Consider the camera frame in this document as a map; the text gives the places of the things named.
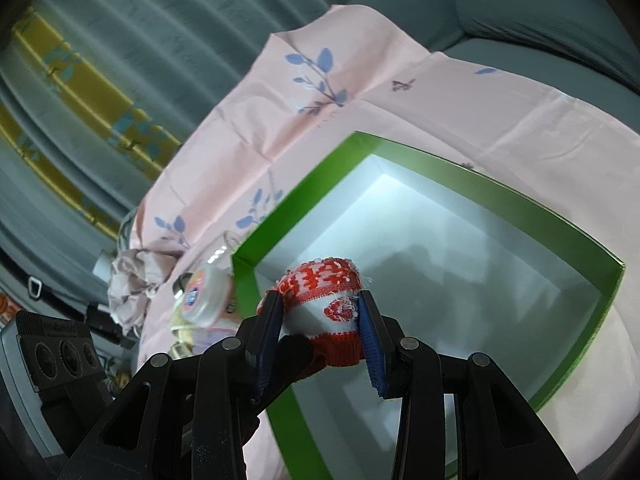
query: green box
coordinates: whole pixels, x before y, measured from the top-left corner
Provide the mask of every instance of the green box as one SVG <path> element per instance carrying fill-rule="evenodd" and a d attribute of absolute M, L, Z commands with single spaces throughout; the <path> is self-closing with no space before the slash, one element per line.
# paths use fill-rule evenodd
<path fill-rule="evenodd" d="M 287 266 L 326 256 L 351 258 L 373 278 L 367 287 L 380 310 L 407 335 L 444 354 L 490 354 L 536 410 L 580 362 L 624 271 L 596 240 L 521 193 L 360 132 L 233 255 L 242 314 L 255 313 Z M 363 389 L 365 373 L 363 364 L 324 370 L 269 408 L 292 480 L 389 478 L 399 406 L 378 405 Z M 450 402 L 447 410 L 449 429 Z M 447 443 L 454 471 L 454 433 Z"/>

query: blue leaf print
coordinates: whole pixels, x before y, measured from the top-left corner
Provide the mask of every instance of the blue leaf print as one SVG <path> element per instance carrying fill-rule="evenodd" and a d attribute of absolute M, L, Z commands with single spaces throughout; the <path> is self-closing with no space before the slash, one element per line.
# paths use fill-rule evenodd
<path fill-rule="evenodd" d="M 300 54 L 287 54 L 284 59 L 289 61 L 292 65 L 302 65 L 305 62 L 305 58 Z"/>
<path fill-rule="evenodd" d="M 320 54 L 318 55 L 318 61 L 316 61 L 316 65 L 325 74 L 329 73 L 334 67 L 334 55 L 328 48 L 325 47 L 320 51 Z"/>
<path fill-rule="evenodd" d="M 62 72 L 58 73 L 58 78 L 60 79 L 60 81 L 66 83 L 67 81 L 69 81 L 71 79 L 71 76 L 73 74 L 74 74 L 74 66 L 73 65 L 69 65 Z"/>
<path fill-rule="evenodd" d="M 247 227 L 249 227 L 252 223 L 254 222 L 254 217 L 252 216 L 245 216 L 244 218 L 239 219 L 236 222 L 236 226 L 238 226 L 238 229 L 246 229 Z"/>
<path fill-rule="evenodd" d="M 349 98 L 349 94 L 347 93 L 346 89 L 343 89 L 343 90 L 340 90 L 335 95 L 335 102 L 338 105 L 343 105 L 343 104 L 345 104 L 345 102 L 347 101 L 348 98 Z"/>
<path fill-rule="evenodd" d="M 259 188 L 258 191 L 255 192 L 254 205 L 256 205 L 258 202 L 260 202 L 261 198 L 262 198 L 262 188 Z"/>
<path fill-rule="evenodd" d="M 493 72 L 498 72 L 497 68 L 481 68 L 480 70 L 474 72 L 476 75 L 484 75 L 484 74 L 492 74 Z"/>
<path fill-rule="evenodd" d="M 182 218 L 180 215 L 178 215 L 175 218 L 175 222 L 174 222 L 174 229 L 179 232 L 180 234 L 182 234 L 184 232 L 184 230 L 186 229 L 187 225 L 184 223 L 184 218 Z"/>

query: black camera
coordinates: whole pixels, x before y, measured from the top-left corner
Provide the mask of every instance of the black camera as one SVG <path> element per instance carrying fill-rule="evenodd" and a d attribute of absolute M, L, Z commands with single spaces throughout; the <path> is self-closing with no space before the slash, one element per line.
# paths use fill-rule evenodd
<path fill-rule="evenodd" d="M 0 344 L 2 478 L 53 480 L 112 402 L 89 329 L 21 311 Z"/>

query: curtain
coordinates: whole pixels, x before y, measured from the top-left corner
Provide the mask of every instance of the curtain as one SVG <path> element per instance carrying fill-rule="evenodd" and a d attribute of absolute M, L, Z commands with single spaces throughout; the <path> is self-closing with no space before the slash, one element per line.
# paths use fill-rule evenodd
<path fill-rule="evenodd" d="M 268 35 L 350 1 L 33 0 L 0 53 L 0 246 L 105 303 L 100 252 Z"/>

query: red and white knitted sock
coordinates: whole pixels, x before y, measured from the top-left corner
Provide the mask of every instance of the red and white knitted sock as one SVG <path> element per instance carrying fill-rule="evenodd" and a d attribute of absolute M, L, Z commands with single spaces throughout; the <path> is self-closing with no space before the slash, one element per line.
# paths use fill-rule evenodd
<path fill-rule="evenodd" d="M 351 260 L 324 258 L 300 265 L 276 284 L 284 298 L 283 326 L 306 335 L 314 345 L 314 363 L 305 376 L 324 366 L 352 366 L 362 358 L 358 302 L 362 281 Z"/>

